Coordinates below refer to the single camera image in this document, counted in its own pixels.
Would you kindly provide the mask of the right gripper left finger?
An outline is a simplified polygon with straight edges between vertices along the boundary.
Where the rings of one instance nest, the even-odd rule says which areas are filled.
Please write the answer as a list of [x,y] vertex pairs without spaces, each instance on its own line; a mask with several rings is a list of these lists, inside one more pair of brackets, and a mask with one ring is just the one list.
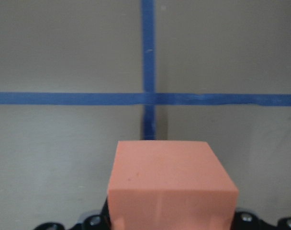
[[93,210],[83,213],[78,221],[70,228],[66,228],[59,222],[46,222],[35,227],[36,230],[111,230],[111,220],[108,209],[108,201],[101,210]]

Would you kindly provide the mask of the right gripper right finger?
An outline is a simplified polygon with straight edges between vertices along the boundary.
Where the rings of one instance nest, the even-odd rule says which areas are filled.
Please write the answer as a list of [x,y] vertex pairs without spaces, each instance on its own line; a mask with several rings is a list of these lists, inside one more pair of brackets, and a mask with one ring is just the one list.
[[283,217],[272,225],[261,219],[255,212],[236,208],[231,230],[291,230],[291,217]]

